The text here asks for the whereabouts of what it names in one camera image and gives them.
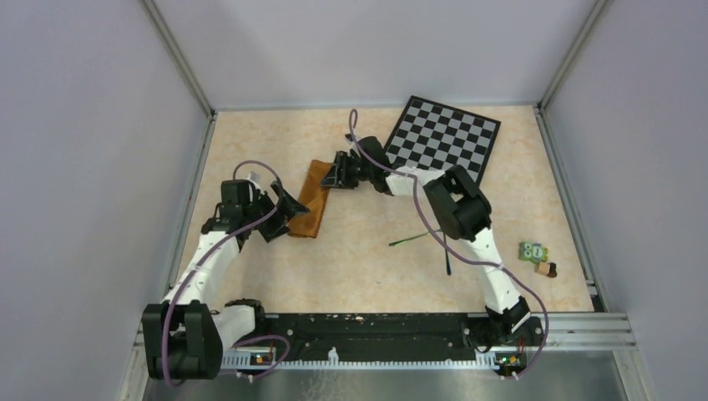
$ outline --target enclosure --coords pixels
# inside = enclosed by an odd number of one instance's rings
[[[705,351],[690,346],[708,328],[703,2],[35,0],[3,16],[3,399],[703,394]],[[296,196],[311,160],[349,149],[351,108],[358,135],[395,153],[417,99],[493,133],[475,172],[499,253],[549,310],[529,376],[149,380],[140,315],[187,267],[235,165],[266,162]],[[410,198],[365,183],[326,202],[314,240],[251,237],[215,305],[485,312],[477,272],[453,258],[446,274],[435,241],[387,245],[425,231]],[[558,276],[520,260],[521,241],[548,247]]]

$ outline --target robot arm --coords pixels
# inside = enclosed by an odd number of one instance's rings
[[[359,144],[374,160],[390,166],[376,138],[361,139]],[[396,170],[417,177],[446,236],[460,242],[478,260],[502,265],[489,218],[492,208],[465,169],[454,166],[450,170],[440,171],[402,166]],[[387,195],[413,195],[412,177],[389,175],[354,150],[349,155],[337,152],[333,166],[321,185],[355,188],[361,180],[370,181],[377,191]],[[460,195],[460,198],[454,200],[452,193]],[[516,332],[531,316],[526,300],[499,267],[475,267],[479,271],[488,315],[499,323],[505,333]]]
[[[174,299],[174,302],[177,305],[189,305],[194,301],[206,305],[212,304],[226,269],[229,268],[240,252],[236,238],[231,237],[227,239],[228,236],[229,235],[224,231],[211,231],[202,234],[190,264],[175,284],[175,287],[163,298],[162,302],[172,302],[182,282],[191,272],[194,272],[190,283],[187,284],[187,287],[180,294],[180,297]],[[205,253],[214,246],[214,244],[224,239],[226,239],[226,241],[220,248],[216,250],[202,266],[197,266],[197,262]],[[214,316],[213,319],[223,349],[228,349],[231,344],[238,341],[239,338],[242,338],[255,329],[255,309],[250,305],[232,305],[225,307],[218,315]]]
[[[235,232],[268,214],[276,204],[252,175],[247,180],[221,183],[221,203],[215,215],[202,226],[199,245],[187,269],[174,289],[159,304],[149,304],[143,311],[145,357],[151,378],[163,378],[162,337],[165,314],[172,302],[167,342],[169,373],[175,379],[214,378],[220,371],[223,351],[255,329],[256,318],[263,313],[258,301],[229,302],[214,316],[208,304],[215,299],[229,265],[238,257],[251,231]],[[279,182],[271,184],[280,194],[276,213],[255,230],[270,242],[286,234],[287,222],[309,210],[294,200]]]

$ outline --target cable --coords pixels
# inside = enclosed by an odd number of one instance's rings
[[[224,245],[228,240],[231,238],[234,238],[235,236],[240,235],[243,232],[246,232],[256,226],[258,226],[260,223],[263,221],[266,221],[270,219],[277,211],[278,207],[281,204],[281,200],[283,199],[283,185],[281,184],[281,178],[278,176],[278,173],[276,173],[275,170],[273,170],[269,165],[260,162],[258,160],[246,160],[240,162],[236,168],[234,169],[234,178],[236,177],[236,172],[243,167],[244,165],[259,165],[263,167],[264,169],[268,170],[273,176],[276,178],[276,181],[278,182],[278,201],[276,202],[276,206],[271,209],[265,216],[261,217],[260,219],[247,224],[240,229],[230,233],[228,236],[225,236],[224,238],[221,238],[219,241],[217,241],[214,246],[212,246],[197,262],[195,269],[192,270],[191,272],[187,273],[187,276],[185,279],[182,281],[182,284],[177,288],[177,291],[174,293],[174,297],[169,301],[169,305],[167,306],[167,313],[164,315],[164,325],[162,327],[162,343],[161,345],[161,354],[160,357],[162,357],[162,374],[164,376],[164,382],[169,388],[177,388],[179,387],[183,382],[175,384],[172,381],[172,378],[169,376],[169,364],[168,364],[168,352],[167,352],[167,345],[169,341],[169,324],[172,321],[172,315],[174,314],[174,307],[177,306],[177,300],[180,299],[182,296],[182,292],[185,290],[187,285],[192,281],[192,277],[196,274],[196,272],[199,270],[199,268],[204,265],[204,263],[209,259],[209,257],[217,250],[219,249],[222,245]]]
[[[221,206],[221,202],[217,203],[216,206],[214,206],[214,215],[212,217],[216,217],[216,215],[219,214],[219,206]]]
[[[518,354],[522,355],[526,351],[526,340],[521,336],[518,338]]]
[[[278,360],[276,360],[275,363],[273,363],[268,369],[264,370],[261,373],[256,374],[256,376],[250,377],[250,375],[237,375],[240,378],[248,378],[249,380],[256,380],[257,378],[264,378],[265,376],[268,376],[269,374],[273,373],[273,370],[277,368],[278,365],[280,365],[283,361],[286,360],[288,353],[290,352],[290,342],[287,340],[287,338],[283,336],[279,336],[277,334],[267,334],[265,336],[259,336],[259,337],[253,337],[249,338],[247,340],[242,340],[234,343],[232,345],[232,348],[238,348],[238,347],[243,347],[245,345],[250,345],[252,343],[259,343],[261,341],[265,340],[278,340],[286,345],[286,351],[281,355]]]
[[[467,263],[468,265],[472,265],[472,266],[491,266],[491,267],[495,267],[495,268],[500,269],[500,270],[501,270],[502,272],[504,272],[509,278],[511,278],[513,282],[515,282],[519,287],[521,287],[521,288],[524,289],[526,292],[528,292],[529,294],[531,294],[531,296],[534,297],[534,298],[536,299],[536,301],[538,301],[539,305],[541,306],[541,311],[542,311],[543,314],[544,314],[544,323],[545,323],[545,325],[546,325],[546,330],[544,331],[544,337],[543,337],[543,339],[541,340],[541,344],[539,345],[539,350],[538,350],[538,351],[534,354],[534,356],[531,358],[531,361],[528,362],[528,365],[526,366],[526,369],[524,369],[521,373],[519,373],[519,374],[516,376],[516,379],[520,379],[521,377],[523,377],[523,376],[525,375],[525,373],[526,373],[527,371],[529,371],[529,370],[531,369],[531,367],[533,367],[533,365],[536,364],[536,360],[538,359],[538,356],[539,356],[539,354],[541,353],[541,351],[542,351],[542,350],[544,349],[544,347],[546,346],[546,341],[548,340],[548,337],[549,337],[549,311],[548,311],[548,309],[546,309],[546,305],[545,305],[544,302],[541,300],[541,297],[539,297],[539,295],[538,295],[534,290],[532,290],[531,288],[529,288],[529,287],[527,287],[525,284],[523,284],[523,283],[522,283],[508,268],[506,268],[505,266],[500,265],[500,264],[497,264],[497,263],[494,263],[494,262],[491,262],[491,261],[472,261],[472,260],[467,259],[466,257],[460,255],[460,254],[457,253],[454,249],[452,249],[448,244],[446,244],[445,241],[443,241],[443,239],[440,238],[440,236],[437,235],[437,233],[435,232],[435,230],[434,230],[434,229],[432,228],[432,226],[430,225],[430,222],[428,222],[427,218],[425,217],[425,215],[424,215],[423,212],[422,212],[422,207],[421,207],[421,205],[420,205],[420,201],[418,200],[418,196],[417,196],[417,188],[418,188],[418,177],[417,177],[417,175],[414,175],[414,174],[411,174],[411,173],[403,173],[403,172],[401,172],[401,171],[396,171],[396,170],[394,170],[394,169],[390,169],[390,168],[386,167],[385,165],[382,165],[381,163],[377,162],[377,161],[374,160],[369,154],[367,154],[366,152],[364,152],[364,149],[362,148],[361,145],[359,145],[359,140],[357,139],[357,137],[356,137],[356,135],[355,135],[355,130],[357,129],[357,121],[358,121],[358,120],[359,120],[359,112],[357,111],[357,109],[351,109],[351,111],[349,112],[349,134],[351,135],[351,141],[352,141],[352,143],[354,143],[354,145],[357,147],[357,150],[359,151],[359,154],[360,154],[360,155],[362,155],[363,157],[365,157],[367,160],[369,160],[373,165],[375,165],[375,166],[378,167],[379,169],[382,169],[382,170],[384,170],[384,171],[386,171],[386,172],[389,172],[389,173],[391,173],[391,174],[400,175],[400,176],[403,176],[403,177],[406,177],[406,178],[412,178],[412,179],[413,179],[413,203],[414,203],[415,206],[416,206],[416,211],[417,211],[418,215],[420,216],[420,219],[421,219],[423,225],[425,226],[425,228],[427,229],[427,231],[430,233],[430,235],[431,235],[433,238],[435,238],[435,241],[437,241],[437,243],[440,244],[440,246],[442,246],[442,247],[445,248],[448,252],[450,252],[451,255],[455,256],[459,261],[462,261],[462,262],[464,262],[464,263]]]

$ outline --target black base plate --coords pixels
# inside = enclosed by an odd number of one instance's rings
[[[488,333],[478,334],[488,321],[483,313],[282,313],[265,315],[246,338],[262,334],[288,338],[287,361],[327,360],[333,347],[341,361],[474,360],[474,346],[483,350],[489,343]],[[523,336],[526,346],[538,346],[540,327],[540,319],[531,317],[514,335],[496,337],[489,345],[516,345]],[[464,334],[466,328],[469,336]],[[279,353],[285,351],[283,344],[273,345]]]

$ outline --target beige floor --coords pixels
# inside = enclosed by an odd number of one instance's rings
[[[466,109],[502,122],[482,190],[492,204],[493,229],[505,263],[550,311],[592,310],[531,107]],[[266,162],[297,197],[311,159],[331,161],[336,150],[348,148],[343,139],[348,112],[219,113],[181,269],[196,248],[200,226],[220,201],[220,182],[231,177],[237,163]],[[375,135],[385,144],[400,113],[398,108],[359,109],[357,134]],[[263,169],[252,170],[263,177],[262,184],[270,183]],[[444,251],[432,238],[387,246],[424,230],[409,197],[378,194],[368,183],[357,190],[332,190],[317,239],[284,236],[265,244],[254,232],[210,306],[249,297],[260,299],[268,312],[482,311],[475,269],[453,260],[448,276]],[[520,241],[546,245],[559,276],[542,277],[530,263],[519,261]],[[539,310],[531,296],[526,298]]]

